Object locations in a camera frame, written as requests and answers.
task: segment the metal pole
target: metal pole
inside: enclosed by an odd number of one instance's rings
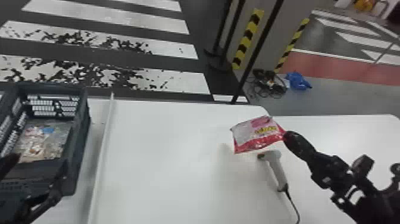
[[[245,0],[239,0],[239,4],[237,5],[235,16],[232,20],[232,25],[230,26],[228,37],[225,41],[225,46],[223,48],[223,52],[220,57],[220,65],[222,66],[226,60],[226,55],[228,53],[229,45],[233,38],[233,33],[235,32],[236,26],[238,25],[240,14],[242,13],[243,6],[245,5]]]
[[[226,18],[228,17],[229,8],[230,8],[232,2],[233,2],[233,0],[227,0],[226,3],[225,3],[224,16],[223,16],[221,24],[220,24],[220,29],[218,30],[217,38],[215,39],[214,46],[212,47],[212,51],[213,52],[216,52],[217,49],[218,49],[218,46],[220,45],[222,32],[224,31],[224,27],[225,27],[225,24],[226,24]]]
[[[258,54],[260,54],[261,48],[264,45],[265,40],[267,39],[268,34],[271,31],[272,25],[275,22],[276,17],[278,16],[278,13],[280,11],[280,8],[283,5],[283,2],[285,0],[277,0],[275,3],[275,6],[272,10],[272,13],[270,15],[270,18],[268,19],[267,24],[265,25],[264,30],[262,31],[260,41],[258,41],[257,46],[254,49],[253,54],[251,55],[251,58],[249,60],[249,63],[247,64],[247,67],[245,69],[245,72],[243,73],[242,79],[240,80],[239,87],[236,90],[235,95],[232,98],[232,101],[230,102],[231,104],[235,104],[236,101],[238,100],[239,94],[243,89],[243,86],[245,85],[245,82],[247,78],[249,77],[249,74],[251,72],[251,69],[253,68],[253,65],[255,63],[255,60],[258,58]]]

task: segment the snack bag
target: snack bag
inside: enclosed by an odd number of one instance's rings
[[[285,133],[285,130],[269,116],[239,123],[230,130],[235,141],[235,154],[267,147],[282,140]]]

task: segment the black and yellow striped post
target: black and yellow striped post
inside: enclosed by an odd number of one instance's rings
[[[254,9],[253,14],[250,17],[250,21],[247,24],[247,28],[245,34],[240,41],[240,45],[237,49],[236,55],[232,61],[232,68],[239,69],[240,64],[242,63],[243,59],[246,57],[246,51],[251,46],[251,41],[254,37],[254,34],[257,32],[258,25],[261,19],[264,16],[264,10]]]
[[[309,18],[305,18],[305,19],[303,19],[303,21],[301,21],[300,28],[296,31],[295,35],[292,38],[292,41],[286,47],[285,53],[282,55],[282,57],[280,58],[280,60],[278,62],[278,65],[275,67],[275,69],[274,69],[275,73],[278,73],[280,68],[282,68],[283,63],[285,63],[285,61],[287,60],[287,58],[289,56],[290,51],[295,47],[297,40],[300,38],[301,33],[304,31],[305,26],[307,25],[308,22],[310,22]]]

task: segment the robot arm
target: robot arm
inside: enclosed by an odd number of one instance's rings
[[[307,163],[311,179],[319,187],[332,190],[332,202],[356,223],[400,223],[400,163],[390,169],[395,175],[391,186],[379,191],[367,179],[374,163],[370,157],[363,155],[350,167],[338,156],[317,152],[296,132],[286,132],[283,141],[291,152]],[[355,191],[361,191],[364,196],[352,204],[350,198]]]

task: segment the black plastic crate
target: black plastic crate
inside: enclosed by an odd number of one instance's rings
[[[76,190],[89,131],[90,116],[85,88],[56,83],[16,83],[0,100],[0,157],[13,152],[25,125],[32,120],[69,122],[62,152],[51,159],[17,164],[0,182],[0,194],[20,198],[43,194],[62,175],[63,196]]]

